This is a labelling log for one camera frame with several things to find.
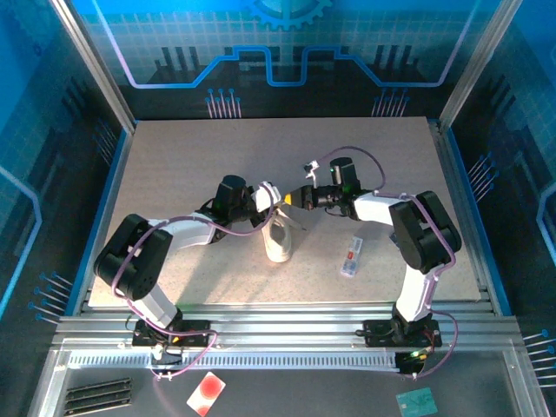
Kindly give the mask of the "white shoelace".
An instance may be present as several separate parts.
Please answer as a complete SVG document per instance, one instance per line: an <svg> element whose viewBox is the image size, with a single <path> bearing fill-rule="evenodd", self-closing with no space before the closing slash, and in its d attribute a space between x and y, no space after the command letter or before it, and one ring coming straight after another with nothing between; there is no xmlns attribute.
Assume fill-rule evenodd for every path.
<svg viewBox="0 0 556 417"><path fill-rule="evenodd" d="M283 240L291 234L291 230L306 231L307 229L298 221L294 220L286 209L277 207L273 213L270 223L270 235L278 240Z"/></svg>

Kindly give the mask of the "white canvas shoe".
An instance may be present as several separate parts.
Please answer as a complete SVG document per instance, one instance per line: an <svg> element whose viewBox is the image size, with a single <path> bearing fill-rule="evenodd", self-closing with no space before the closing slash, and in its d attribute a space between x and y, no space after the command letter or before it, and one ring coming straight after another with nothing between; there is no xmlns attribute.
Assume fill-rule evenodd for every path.
<svg viewBox="0 0 556 417"><path fill-rule="evenodd" d="M283 263L290 259L292 255L292 235L287 235L285 239L278 240L270 235L270 223L273 215L267 224L261 229L263 242L268 259L274 263Z"/></svg>

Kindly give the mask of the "clear plastic box with label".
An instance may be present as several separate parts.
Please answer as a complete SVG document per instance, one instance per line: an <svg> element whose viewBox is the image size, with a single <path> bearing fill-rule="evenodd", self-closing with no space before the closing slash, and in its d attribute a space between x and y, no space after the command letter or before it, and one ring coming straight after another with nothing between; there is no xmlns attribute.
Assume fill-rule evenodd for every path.
<svg viewBox="0 0 556 417"><path fill-rule="evenodd" d="M359 265L363 240L354 236L348 247L346 256L341 264L340 274L347 278L355 277Z"/></svg>

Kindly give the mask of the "black controller board with lights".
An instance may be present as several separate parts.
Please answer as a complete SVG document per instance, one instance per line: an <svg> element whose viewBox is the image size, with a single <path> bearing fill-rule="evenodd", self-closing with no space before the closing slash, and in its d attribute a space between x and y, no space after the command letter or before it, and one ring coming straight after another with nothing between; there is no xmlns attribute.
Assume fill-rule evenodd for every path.
<svg viewBox="0 0 556 417"><path fill-rule="evenodd" d="M394 356L395 366L400 374L415 377L423 372L430 354L431 350L428 347L412 352L396 353Z"/></svg>

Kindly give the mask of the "red and white card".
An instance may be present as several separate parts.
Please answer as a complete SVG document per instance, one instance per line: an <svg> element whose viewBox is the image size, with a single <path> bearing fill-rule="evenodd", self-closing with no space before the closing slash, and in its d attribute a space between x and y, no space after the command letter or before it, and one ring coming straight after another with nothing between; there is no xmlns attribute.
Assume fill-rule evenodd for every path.
<svg viewBox="0 0 556 417"><path fill-rule="evenodd" d="M212 372L207 372L197 388L189 396L187 405L199 417L205 417L225 387L226 383L222 379Z"/></svg>

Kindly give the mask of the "green card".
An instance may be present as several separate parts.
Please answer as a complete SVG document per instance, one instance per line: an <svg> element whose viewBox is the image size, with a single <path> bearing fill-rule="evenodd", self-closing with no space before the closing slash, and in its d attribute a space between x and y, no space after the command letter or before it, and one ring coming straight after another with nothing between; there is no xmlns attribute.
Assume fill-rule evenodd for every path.
<svg viewBox="0 0 556 417"><path fill-rule="evenodd" d="M402 417L425 417L438 413L429 387L397 394L396 401Z"/></svg>

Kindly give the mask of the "black slotted grille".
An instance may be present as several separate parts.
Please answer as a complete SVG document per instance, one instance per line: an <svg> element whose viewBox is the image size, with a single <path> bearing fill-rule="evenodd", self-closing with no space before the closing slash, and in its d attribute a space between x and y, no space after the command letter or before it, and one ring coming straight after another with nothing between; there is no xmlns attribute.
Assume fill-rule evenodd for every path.
<svg viewBox="0 0 556 417"><path fill-rule="evenodd" d="M63 417L125 407L131 402L133 382L130 378L97 382L67 391L63 403Z"/></svg>

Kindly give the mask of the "aluminium side rail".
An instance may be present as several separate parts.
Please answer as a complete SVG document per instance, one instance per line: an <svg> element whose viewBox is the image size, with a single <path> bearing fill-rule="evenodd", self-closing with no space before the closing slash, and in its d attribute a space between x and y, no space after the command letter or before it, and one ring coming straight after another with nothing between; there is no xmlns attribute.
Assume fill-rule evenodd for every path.
<svg viewBox="0 0 556 417"><path fill-rule="evenodd" d="M461 252L467 253L481 300L490 303L494 315L503 315L498 297L494 291L491 269L484 257L480 234L474 222L471 202L467 198L464 184L466 177L461 175L453 148L447 136L441 134L438 122L429 120L427 123L459 224L463 243Z"/></svg>

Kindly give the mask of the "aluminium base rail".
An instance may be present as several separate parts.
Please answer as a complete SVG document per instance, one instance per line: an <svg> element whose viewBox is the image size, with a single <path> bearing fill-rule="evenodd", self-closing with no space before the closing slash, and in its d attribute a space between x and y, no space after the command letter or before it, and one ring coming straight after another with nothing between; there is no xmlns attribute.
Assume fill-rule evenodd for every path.
<svg viewBox="0 0 556 417"><path fill-rule="evenodd" d="M459 352L504 351L522 346L512 316L496 314L488 301L447 301L436 306L442 341ZM230 351L362 350L356 330L365 320L386 320L385 302L313 304L207 304L183 308L190 320L208 320L217 343ZM109 349L131 343L136 318L126 308L91 308L63 317L52 343L65 349Z"/></svg>

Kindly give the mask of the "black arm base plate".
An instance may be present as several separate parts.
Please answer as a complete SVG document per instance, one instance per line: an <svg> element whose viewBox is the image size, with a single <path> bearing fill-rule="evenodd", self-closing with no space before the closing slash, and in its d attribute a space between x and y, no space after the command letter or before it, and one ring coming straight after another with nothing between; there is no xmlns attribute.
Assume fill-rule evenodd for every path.
<svg viewBox="0 0 556 417"><path fill-rule="evenodd" d="M398 317L390 320L366 320L363 329L355 333L371 348L426 348L443 344L440 326L426 317L420 321L403 323Z"/></svg>
<svg viewBox="0 0 556 417"><path fill-rule="evenodd" d="M170 332L193 333L189 336L165 334L149 326L145 321L136 323L131 345L133 347L152 348L157 344L167 347L194 347L205 348L209 343L206 330L210 330L210 321L206 320L179 320L169 327Z"/></svg>

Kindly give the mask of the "aluminium frame post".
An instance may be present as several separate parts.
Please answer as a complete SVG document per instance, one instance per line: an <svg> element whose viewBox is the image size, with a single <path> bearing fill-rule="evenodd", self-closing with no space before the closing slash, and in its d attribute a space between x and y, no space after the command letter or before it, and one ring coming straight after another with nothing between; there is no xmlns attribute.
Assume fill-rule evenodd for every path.
<svg viewBox="0 0 556 417"><path fill-rule="evenodd" d="M440 113L438 121L440 133L447 133L452 127L522 3L523 0L500 0L460 79L455 84L452 94Z"/></svg>
<svg viewBox="0 0 556 417"><path fill-rule="evenodd" d="M117 121L129 135L136 132L135 118L114 77L85 28L82 18L70 0L48 0L66 30L80 57L100 88Z"/></svg>

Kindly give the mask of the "aluminium frame beam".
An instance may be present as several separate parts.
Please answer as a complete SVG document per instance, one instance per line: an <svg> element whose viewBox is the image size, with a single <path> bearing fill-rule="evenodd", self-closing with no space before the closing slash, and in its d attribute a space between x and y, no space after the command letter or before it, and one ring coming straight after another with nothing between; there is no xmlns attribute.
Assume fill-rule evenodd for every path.
<svg viewBox="0 0 556 417"><path fill-rule="evenodd" d="M60 349L48 352L27 417L55 417L65 389L70 356L69 351Z"/></svg>
<svg viewBox="0 0 556 417"><path fill-rule="evenodd" d="M528 354L523 350L503 352L519 417L551 417Z"/></svg>

